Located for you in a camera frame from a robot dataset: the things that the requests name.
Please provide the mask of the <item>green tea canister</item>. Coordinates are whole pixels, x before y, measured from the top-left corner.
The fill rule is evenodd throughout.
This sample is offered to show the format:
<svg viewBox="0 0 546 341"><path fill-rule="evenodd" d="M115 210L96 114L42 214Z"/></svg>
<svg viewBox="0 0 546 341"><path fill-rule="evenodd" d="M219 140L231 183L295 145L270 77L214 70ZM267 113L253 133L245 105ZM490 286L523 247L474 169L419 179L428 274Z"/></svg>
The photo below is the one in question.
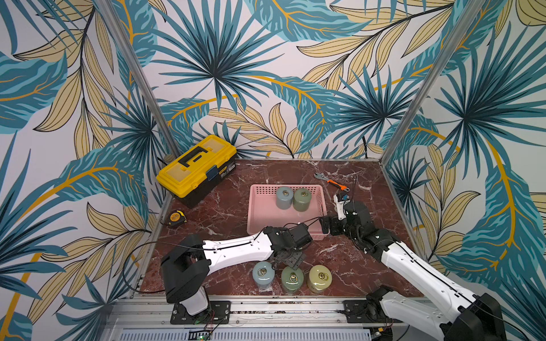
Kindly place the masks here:
<svg viewBox="0 0 546 341"><path fill-rule="evenodd" d="M306 188L298 188L294 191L292 206L298 212L308 210L312 199L310 190Z"/></svg>
<svg viewBox="0 0 546 341"><path fill-rule="evenodd" d="M295 294L303 286L305 280L304 272L301 269L285 267L281 273L281 285L288 294Z"/></svg>

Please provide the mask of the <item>olive tea canister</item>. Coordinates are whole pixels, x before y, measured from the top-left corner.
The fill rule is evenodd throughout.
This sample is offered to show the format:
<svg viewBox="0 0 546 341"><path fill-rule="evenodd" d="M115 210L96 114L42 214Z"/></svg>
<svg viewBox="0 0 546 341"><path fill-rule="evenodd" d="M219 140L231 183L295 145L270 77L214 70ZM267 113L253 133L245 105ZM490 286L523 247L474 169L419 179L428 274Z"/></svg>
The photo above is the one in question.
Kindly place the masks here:
<svg viewBox="0 0 546 341"><path fill-rule="evenodd" d="M313 266L308 273L307 285L313 293L323 293L332 283L332 273L324 265Z"/></svg>

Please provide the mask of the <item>pink plastic basket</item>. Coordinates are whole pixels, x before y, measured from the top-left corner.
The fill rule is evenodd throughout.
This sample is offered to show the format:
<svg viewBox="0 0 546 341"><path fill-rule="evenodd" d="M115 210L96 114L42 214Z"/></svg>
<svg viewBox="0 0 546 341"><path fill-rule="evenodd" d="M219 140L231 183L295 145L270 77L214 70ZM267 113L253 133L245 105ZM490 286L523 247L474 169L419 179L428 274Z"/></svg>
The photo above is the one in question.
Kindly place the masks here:
<svg viewBox="0 0 546 341"><path fill-rule="evenodd" d="M277 207L277 190L287 187L293 190L307 189L311 194L309 208L299 212L291 205L286 210ZM254 184L250 186L249 206L247 213L247 234L257 234L263 227L294 227L294 223L305 223L309 233L316 241L326 236L322 232L319 217L327 214L324 190L320 185L266 185Z"/></svg>

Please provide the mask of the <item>blue-grey tea canister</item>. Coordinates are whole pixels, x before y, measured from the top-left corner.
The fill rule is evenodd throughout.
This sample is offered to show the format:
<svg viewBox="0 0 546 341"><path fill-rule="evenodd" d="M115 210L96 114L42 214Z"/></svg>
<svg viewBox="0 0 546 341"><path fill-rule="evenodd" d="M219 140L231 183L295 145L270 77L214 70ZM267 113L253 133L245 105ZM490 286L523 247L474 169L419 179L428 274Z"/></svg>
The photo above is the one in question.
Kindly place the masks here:
<svg viewBox="0 0 546 341"><path fill-rule="evenodd" d="M270 290L275 277L275 270L268 261L258 262L253 268L253 280L258 288Z"/></svg>
<svg viewBox="0 0 546 341"><path fill-rule="evenodd" d="M279 187L276 190L276 206L280 210L288 210L294 198L294 191L288 186Z"/></svg>

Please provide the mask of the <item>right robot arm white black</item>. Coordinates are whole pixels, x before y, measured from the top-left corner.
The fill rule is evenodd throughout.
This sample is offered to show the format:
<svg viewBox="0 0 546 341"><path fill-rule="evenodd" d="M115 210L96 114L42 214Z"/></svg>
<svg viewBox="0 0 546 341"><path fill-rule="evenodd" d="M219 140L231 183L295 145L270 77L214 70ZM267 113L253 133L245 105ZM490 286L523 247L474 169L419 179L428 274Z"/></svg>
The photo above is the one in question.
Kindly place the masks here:
<svg viewBox="0 0 546 341"><path fill-rule="evenodd" d="M405 298L384 288L370 295L382 312L436 340L506 340L500 303L476 295L443 275L416 255L391 231L376 227L368 208L359 201L337 206L336 216L320 218L322 230L348 237L354 246L401 275L431 301L431 305Z"/></svg>

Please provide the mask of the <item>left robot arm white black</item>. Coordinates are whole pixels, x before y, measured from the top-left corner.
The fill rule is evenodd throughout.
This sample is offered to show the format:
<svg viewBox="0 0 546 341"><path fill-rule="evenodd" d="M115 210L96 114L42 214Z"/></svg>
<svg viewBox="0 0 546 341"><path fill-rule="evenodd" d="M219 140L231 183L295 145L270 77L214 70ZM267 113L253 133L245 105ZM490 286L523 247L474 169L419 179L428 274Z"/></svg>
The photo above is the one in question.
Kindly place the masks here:
<svg viewBox="0 0 546 341"><path fill-rule="evenodd" d="M279 261L294 269L313 242L309 227L264 227L257 234L231 240L203 240L192 234L162 258L160 269L166 301L180 304L191 316L207 311L210 300L203 286L211 274L253 261Z"/></svg>

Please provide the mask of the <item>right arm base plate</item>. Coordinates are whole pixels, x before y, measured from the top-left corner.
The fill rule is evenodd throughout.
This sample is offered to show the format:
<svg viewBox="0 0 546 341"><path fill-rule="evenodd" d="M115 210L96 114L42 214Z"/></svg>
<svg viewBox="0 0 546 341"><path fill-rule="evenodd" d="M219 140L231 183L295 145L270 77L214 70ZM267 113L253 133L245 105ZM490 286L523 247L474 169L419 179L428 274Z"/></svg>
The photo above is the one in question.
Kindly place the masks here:
<svg viewBox="0 0 546 341"><path fill-rule="evenodd" d="M355 323L379 323L391 325L400 323L399 320L387 316L380 304L371 300L346 300L343 301L342 313L349 324Z"/></svg>

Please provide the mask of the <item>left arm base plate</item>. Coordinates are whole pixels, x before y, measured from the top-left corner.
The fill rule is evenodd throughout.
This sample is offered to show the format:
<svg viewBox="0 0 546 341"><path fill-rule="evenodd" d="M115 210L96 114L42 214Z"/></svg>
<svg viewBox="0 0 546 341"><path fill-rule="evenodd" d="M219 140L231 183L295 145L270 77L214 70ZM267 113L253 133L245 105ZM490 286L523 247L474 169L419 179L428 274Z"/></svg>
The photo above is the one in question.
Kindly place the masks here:
<svg viewBox="0 0 546 341"><path fill-rule="evenodd" d="M181 303L175 303L171 314L170 324L172 325L205 325L205 324L228 324L231 314L230 301L210 301L208 307L196 314L191 315Z"/></svg>

